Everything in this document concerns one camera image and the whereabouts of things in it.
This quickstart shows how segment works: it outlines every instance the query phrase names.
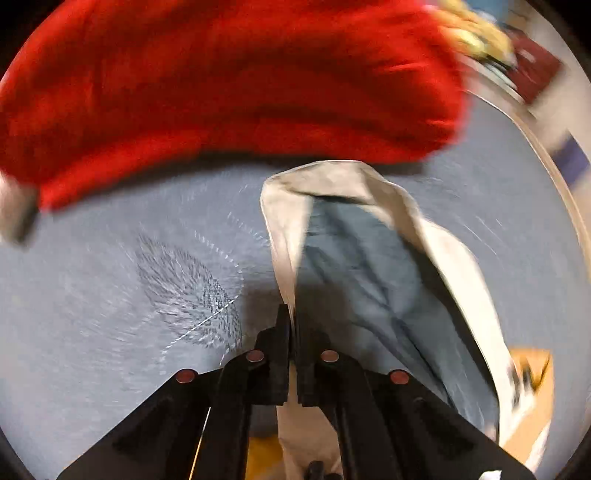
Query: red screw head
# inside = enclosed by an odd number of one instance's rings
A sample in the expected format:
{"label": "red screw head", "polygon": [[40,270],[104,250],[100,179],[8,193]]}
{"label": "red screw head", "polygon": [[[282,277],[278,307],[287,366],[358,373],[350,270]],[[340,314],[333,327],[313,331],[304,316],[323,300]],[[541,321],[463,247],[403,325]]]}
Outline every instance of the red screw head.
{"label": "red screw head", "polygon": [[262,362],[264,359],[265,354],[260,350],[251,350],[246,354],[246,360],[248,360],[252,364]]}
{"label": "red screw head", "polygon": [[174,377],[178,383],[185,384],[191,383],[193,380],[195,380],[195,376],[196,373],[194,370],[191,370],[190,368],[184,368],[179,370]]}
{"label": "red screw head", "polygon": [[406,385],[408,380],[410,378],[404,370],[394,370],[390,373],[390,381],[395,385]]}
{"label": "red screw head", "polygon": [[339,359],[339,354],[334,350],[325,350],[320,354],[320,358],[327,364],[333,364]]}

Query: red object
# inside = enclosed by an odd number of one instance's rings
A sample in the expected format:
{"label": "red object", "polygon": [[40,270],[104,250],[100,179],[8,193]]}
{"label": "red object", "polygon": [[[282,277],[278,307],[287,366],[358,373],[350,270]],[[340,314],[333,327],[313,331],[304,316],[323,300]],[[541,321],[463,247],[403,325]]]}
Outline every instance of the red object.
{"label": "red object", "polygon": [[509,30],[507,34],[517,58],[517,68],[507,75],[525,104],[531,105],[556,77],[562,62],[522,31]]}
{"label": "red object", "polygon": [[0,169],[52,208],[198,151],[414,161],[462,105],[418,0],[66,0],[0,84]]}

